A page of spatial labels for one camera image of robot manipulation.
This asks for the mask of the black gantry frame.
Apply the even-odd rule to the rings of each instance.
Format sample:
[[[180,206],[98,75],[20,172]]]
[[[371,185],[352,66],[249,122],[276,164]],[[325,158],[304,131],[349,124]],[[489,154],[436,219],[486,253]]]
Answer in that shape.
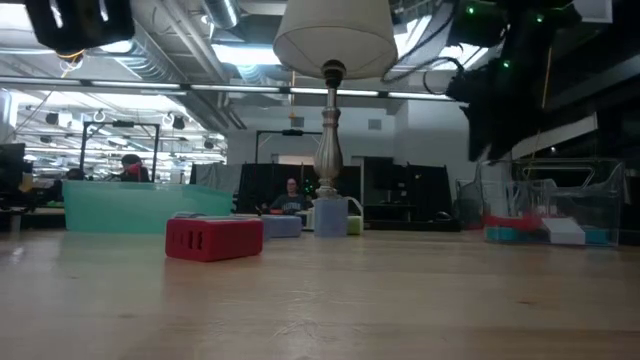
[[[114,128],[134,128],[141,127],[146,129],[147,127],[153,128],[155,130],[154,135],[149,135],[149,137],[154,141],[153,147],[153,156],[152,156],[152,168],[150,172],[150,179],[152,182],[155,181],[156,176],[156,167],[158,160],[158,150],[160,143],[160,125],[156,123],[136,123],[134,121],[125,121],[125,120],[114,120],[114,121],[89,121],[83,123],[83,131],[81,133],[81,148],[79,155],[79,169],[81,171],[84,170],[85,165],[85,156],[87,153],[87,142],[90,138],[94,136],[95,133],[102,130],[105,126],[111,126]]]
[[[259,153],[260,153],[260,148],[261,148],[261,140],[260,137],[263,134],[269,134],[269,135],[281,135],[281,136],[288,136],[288,137],[300,137],[300,136],[321,136],[322,133],[321,132],[310,132],[310,131],[303,131],[300,129],[286,129],[286,130],[256,130],[256,134],[255,134],[255,149],[254,149],[254,163],[259,163]]]

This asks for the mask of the ceiling light strip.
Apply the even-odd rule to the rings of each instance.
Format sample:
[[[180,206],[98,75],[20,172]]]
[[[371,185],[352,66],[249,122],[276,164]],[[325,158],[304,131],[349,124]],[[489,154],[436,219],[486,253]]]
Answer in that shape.
[[[290,86],[246,86],[246,85],[226,85],[226,84],[187,84],[187,83],[157,83],[139,81],[120,80],[89,80],[89,79],[67,79],[67,78],[41,78],[41,77],[19,77],[0,75],[0,85],[19,88],[33,87],[38,89],[47,88],[91,88],[92,92],[109,92],[111,89],[131,90],[140,93],[163,94],[163,95],[185,95],[187,92],[225,92],[225,93],[245,93],[245,94],[283,94],[283,95],[327,95],[325,88],[312,87],[290,87]],[[381,91],[381,90],[352,90],[338,89],[338,96],[355,98],[380,98],[398,100],[420,100],[420,101],[450,101],[445,95],[434,95],[424,92],[401,92],[401,91]]]

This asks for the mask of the teal digital timer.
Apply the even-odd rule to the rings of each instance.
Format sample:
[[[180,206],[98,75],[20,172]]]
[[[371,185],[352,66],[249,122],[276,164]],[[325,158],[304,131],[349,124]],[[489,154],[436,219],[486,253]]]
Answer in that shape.
[[[526,240],[519,230],[510,227],[486,227],[484,235],[489,242],[522,243]]]
[[[609,246],[610,231],[604,228],[583,227],[585,244],[591,246]]]

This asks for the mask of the red digital timer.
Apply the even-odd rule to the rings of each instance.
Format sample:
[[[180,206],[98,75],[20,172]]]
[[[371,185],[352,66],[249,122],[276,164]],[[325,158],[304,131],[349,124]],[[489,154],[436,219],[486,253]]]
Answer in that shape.
[[[483,222],[487,227],[512,228],[523,232],[535,231],[542,226],[542,219],[533,215],[525,215],[523,217],[487,215],[484,217]]]

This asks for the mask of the red wall charger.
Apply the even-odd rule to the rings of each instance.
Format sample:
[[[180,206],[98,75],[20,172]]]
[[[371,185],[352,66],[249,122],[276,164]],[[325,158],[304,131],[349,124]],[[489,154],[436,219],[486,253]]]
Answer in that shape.
[[[263,249],[263,231],[260,220],[174,218],[167,222],[165,254],[197,262],[255,256]]]

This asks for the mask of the silver table lamp white shade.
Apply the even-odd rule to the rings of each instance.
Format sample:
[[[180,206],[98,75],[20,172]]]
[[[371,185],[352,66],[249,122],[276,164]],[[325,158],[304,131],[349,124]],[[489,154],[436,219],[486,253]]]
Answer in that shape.
[[[325,81],[322,135],[314,156],[318,198],[344,198],[334,187],[343,167],[338,137],[341,82],[380,77],[398,58],[388,0],[288,0],[273,51],[294,72]]]

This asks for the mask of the black aluminium table frame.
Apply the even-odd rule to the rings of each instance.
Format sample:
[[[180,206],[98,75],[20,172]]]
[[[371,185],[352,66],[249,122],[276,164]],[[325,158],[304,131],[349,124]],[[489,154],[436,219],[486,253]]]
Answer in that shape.
[[[449,221],[390,221],[365,220],[365,230],[379,231],[414,231],[414,232],[460,232],[460,224],[455,220]]]

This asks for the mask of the black partition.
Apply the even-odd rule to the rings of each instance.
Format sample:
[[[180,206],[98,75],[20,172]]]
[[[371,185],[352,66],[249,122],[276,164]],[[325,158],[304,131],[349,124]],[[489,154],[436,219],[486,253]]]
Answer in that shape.
[[[290,178],[302,194],[316,196],[319,177],[310,165],[244,164],[236,209],[253,212],[271,205],[285,193]],[[397,165],[388,158],[366,157],[361,165],[343,167],[334,187],[362,204],[367,221],[430,221],[452,206],[444,166]]]

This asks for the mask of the clear plastic bin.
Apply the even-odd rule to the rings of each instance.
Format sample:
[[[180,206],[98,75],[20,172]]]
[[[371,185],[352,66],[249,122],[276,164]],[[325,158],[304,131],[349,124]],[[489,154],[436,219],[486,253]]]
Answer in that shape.
[[[607,158],[518,159],[481,162],[475,177],[456,182],[453,210],[461,226],[484,229],[487,215],[572,218],[579,226],[610,231],[619,242],[624,164]],[[522,243],[552,244],[544,225],[520,231]]]

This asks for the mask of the translucent green plastic bin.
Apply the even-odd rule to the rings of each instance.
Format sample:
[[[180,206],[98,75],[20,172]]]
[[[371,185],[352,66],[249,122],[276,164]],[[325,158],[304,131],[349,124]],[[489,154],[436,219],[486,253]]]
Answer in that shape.
[[[68,180],[66,228],[74,232],[160,234],[178,212],[228,216],[233,195],[200,185]]]

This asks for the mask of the silver ventilation duct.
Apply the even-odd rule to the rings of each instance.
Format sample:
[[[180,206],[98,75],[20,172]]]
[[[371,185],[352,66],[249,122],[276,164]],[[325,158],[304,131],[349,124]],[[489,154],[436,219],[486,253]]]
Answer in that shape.
[[[241,17],[238,0],[201,0],[202,7],[215,27],[231,29]]]

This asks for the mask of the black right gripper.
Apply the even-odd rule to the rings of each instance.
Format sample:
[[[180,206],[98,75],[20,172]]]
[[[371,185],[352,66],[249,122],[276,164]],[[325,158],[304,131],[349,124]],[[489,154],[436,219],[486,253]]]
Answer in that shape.
[[[517,118],[535,124],[545,117],[528,79],[521,82],[515,68],[501,64],[457,73],[445,95],[461,104],[469,122],[469,161],[479,160],[491,145],[491,130],[500,130],[492,142],[492,159],[499,160],[520,142],[520,129],[511,126]]]

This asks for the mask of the small light blue wall charger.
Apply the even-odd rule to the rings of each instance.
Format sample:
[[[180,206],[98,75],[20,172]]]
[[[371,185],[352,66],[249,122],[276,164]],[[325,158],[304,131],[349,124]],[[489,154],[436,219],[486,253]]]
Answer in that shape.
[[[314,233],[321,238],[347,236],[348,200],[318,198],[314,203]]]

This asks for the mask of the dark monitor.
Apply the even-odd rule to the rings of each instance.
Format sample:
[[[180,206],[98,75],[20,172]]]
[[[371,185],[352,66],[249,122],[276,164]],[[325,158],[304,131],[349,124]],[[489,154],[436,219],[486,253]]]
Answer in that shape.
[[[24,143],[0,144],[0,196],[15,193],[24,171]]]

